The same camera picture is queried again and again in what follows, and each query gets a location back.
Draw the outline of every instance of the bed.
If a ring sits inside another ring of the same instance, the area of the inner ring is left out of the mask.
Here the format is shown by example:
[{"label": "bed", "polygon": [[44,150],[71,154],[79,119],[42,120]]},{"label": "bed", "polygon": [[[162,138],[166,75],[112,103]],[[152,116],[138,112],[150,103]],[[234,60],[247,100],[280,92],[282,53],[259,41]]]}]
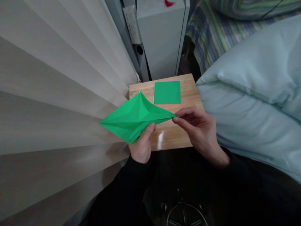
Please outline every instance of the bed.
[{"label": "bed", "polygon": [[224,53],[253,33],[301,13],[299,0],[283,0],[282,5],[277,5],[278,2],[279,0],[201,0],[194,8],[186,27],[186,35],[195,44],[193,53],[201,74]]},{"label": "bed", "polygon": [[238,43],[196,85],[220,145],[301,184],[301,15]]}]

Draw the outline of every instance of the wooden table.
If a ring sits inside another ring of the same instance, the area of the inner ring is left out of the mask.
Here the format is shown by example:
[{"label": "wooden table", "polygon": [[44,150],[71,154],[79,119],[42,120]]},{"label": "wooden table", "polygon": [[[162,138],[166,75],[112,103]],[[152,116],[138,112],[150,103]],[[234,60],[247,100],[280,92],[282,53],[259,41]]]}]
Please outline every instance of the wooden table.
[{"label": "wooden table", "polygon": [[[154,83],[180,81],[181,86],[181,104],[156,105],[172,113],[176,113],[181,108],[197,107],[204,110],[200,95],[195,85],[192,74],[175,76],[170,78],[159,79],[155,81],[139,83],[129,86],[129,94],[141,91],[144,96],[153,103]],[[166,149],[191,147],[187,133],[171,120],[165,121],[157,125],[157,131],[152,135],[151,149],[152,151],[160,151]]]}]

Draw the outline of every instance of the hand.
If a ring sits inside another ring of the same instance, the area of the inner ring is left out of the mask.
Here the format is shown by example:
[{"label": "hand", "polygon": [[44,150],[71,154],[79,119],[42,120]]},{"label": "hand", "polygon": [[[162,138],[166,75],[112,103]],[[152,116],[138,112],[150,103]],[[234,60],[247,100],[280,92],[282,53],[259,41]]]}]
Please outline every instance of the hand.
[{"label": "hand", "polygon": [[151,123],[131,145],[129,150],[133,160],[146,164],[151,157],[151,135],[156,131],[156,124]]},{"label": "hand", "polygon": [[196,107],[182,108],[172,121],[188,134],[194,148],[217,168],[230,164],[229,156],[221,149],[216,138],[215,118]]}]

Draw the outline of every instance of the white cabinet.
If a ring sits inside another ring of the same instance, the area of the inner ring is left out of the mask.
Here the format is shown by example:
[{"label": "white cabinet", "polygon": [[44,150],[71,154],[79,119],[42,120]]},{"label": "white cabinet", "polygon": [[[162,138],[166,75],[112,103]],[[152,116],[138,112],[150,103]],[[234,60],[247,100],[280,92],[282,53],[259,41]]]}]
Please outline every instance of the white cabinet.
[{"label": "white cabinet", "polygon": [[189,0],[137,0],[137,20],[152,80],[177,75]]}]

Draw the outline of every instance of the green paper square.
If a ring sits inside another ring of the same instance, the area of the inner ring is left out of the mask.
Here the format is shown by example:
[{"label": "green paper square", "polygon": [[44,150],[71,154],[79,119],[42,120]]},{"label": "green paper square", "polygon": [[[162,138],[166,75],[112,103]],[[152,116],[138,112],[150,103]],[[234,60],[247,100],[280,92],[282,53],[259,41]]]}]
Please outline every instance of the green paper square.
[{"label": "green paper square", "polygon": [[154,88],[154,104],[180,104],[180,81],[157,82]]}]

